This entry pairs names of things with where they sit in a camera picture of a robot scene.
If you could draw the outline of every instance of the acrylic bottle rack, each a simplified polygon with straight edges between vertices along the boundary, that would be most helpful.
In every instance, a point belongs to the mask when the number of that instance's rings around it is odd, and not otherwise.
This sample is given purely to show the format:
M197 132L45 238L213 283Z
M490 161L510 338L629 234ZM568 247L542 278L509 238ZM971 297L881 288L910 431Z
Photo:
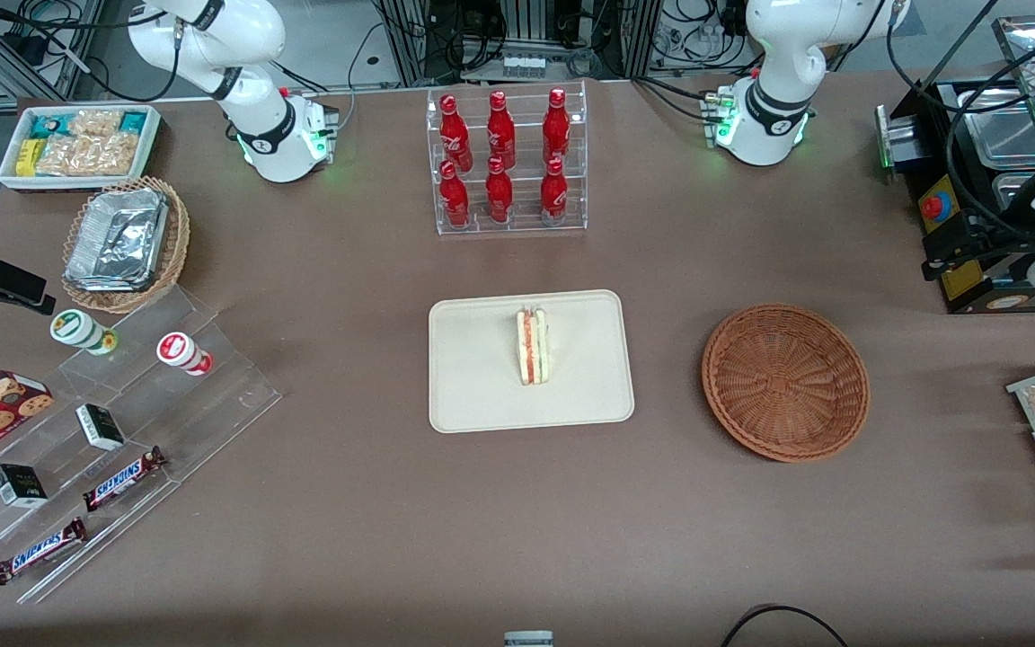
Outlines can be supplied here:
M496 87L457 86L431 90L426 95L425 135L431 152L431 181L434 184L434 210L439 234L508 234L554 233L563 230L586 229L589 224L587 196L588 161L588 108L584 83L537 83L537 85L505 85L509 114L514 119L518 164L509 169L513 181L513 213L506 225L498 225L489 215L485 197L486 163L490 145L485 123L490 119L490 92ZM545 160L541 155L541 122L549 108L550 90L561 87L566 91L566 112L569 114L569 151L563 159L562 175L568 184L566 215L562 225L548 227L541 222L541 179L545 176ZM449 226L439 193L439 164L445 158L442 147L442 111L439 98L452 94L457 99L457 112L469 127L469 147L473 153L473 168L460 177L469 193L469 227L454 229Z
M0 441L0 463L33 467L49 496L36 508L7 507L0 499L0 561L60 531L75 517L82 517L89 535L85 543L0 587L3 596L18 602L41 601L282 398L223 334L214 312L180 287L131 312L114 329L119 347L111 355L75 353L42 380L54 405ZM193 377L157 360L155 345L173 330L186 332L214 356L210 373ZM126 437L119 450L86 442L75 410L87 402L111 410ZM117 500L87 512L83 493L152 446L159 446L169 463Z

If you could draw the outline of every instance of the red bottle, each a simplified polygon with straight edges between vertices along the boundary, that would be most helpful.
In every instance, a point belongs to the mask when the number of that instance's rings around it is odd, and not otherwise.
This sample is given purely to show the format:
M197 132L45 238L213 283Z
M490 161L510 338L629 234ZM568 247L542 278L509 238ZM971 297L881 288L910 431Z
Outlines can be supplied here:
M473 168L473 153L469 152L469 128L466 120L457 114L457 101L452 94L444 94L439 100L442 106L442 147L446 157L467 173Z
M550 90L550 110L541 122L543 147L541 156L550 164L555 156L566 159L569 152L569 115L566 114L566 91L555 87Z
M562 177L562 158L553 158L545 165L541 179L541 222L546 227L562 225L566 218L566 192L569 187Z
M466 194L466 184L457 177L451 160L442 160L439 172L442 174L439 193L442 194L442 206L449 227L465 229L469 227L469 195Z
M509 209L514 204L514 184L506 174L500 156L490 158L490 176L485 179L485 196L490 200L490 217L498 225L509 222Z
M485 123L490 136L490 154L500 156L506 168L518 164L518 139L514 135L514 118L506 109L506 93L490 92L490 121Z

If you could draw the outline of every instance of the brown woven basket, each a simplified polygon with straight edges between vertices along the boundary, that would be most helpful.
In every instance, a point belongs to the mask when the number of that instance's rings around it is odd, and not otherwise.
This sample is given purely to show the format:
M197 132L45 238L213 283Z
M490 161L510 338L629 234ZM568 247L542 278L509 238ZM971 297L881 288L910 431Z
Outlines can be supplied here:
M167 216L166 234L161 236L161 251L157 262L157 278L149 290L141 292L87 292L72 288L63 278L62 287L66 290L66 294L83 307L125 315L143 303L149 303L165 295L167 288L178 282L181 266L186 262L186 245L189 243L189 215L186 213L186 205L181 204L178 194L169 184L154 177L123 181L114 187L102 188L102 193L132 192L136 188L155 188L166 194L170 200L170 213ZM70 226L70 234L66 236L66 242L62 245L62 263L70 262L70 253L75 249L75 241L79 238L79 227L82 227L86 205L89 204L90 201L87 201L79 209L79 217L76 217L75 224Z
M765 303L722 321L702 357L721 425L768 459L828 459L857 438L869 380L857 350L816 313Z

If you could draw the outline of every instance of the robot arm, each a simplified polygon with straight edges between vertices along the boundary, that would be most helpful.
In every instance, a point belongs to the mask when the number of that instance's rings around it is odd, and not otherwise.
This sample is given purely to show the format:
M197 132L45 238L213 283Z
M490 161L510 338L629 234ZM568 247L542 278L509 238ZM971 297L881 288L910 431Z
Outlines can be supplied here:
M238 131L246 161L271 181L298 180L333 159L336 112L287 97L262 63L283 54L287 30L267 0L153 0L131 11L166 16L130 25L135 50L151 65L216 99Z
M882 37L908 12L909 0L750 0L745 21L765 61L756 81L721 87L716 145L756 166L785 159L825 78L821 47Z

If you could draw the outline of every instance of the sandwich slice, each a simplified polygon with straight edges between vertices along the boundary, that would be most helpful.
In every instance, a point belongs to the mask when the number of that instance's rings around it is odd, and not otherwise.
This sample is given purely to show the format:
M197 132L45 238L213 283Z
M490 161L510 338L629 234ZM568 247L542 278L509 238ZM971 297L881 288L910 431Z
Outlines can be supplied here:
M518 313L518 364L523 385L540 385L550 379L549 329L541 307Z

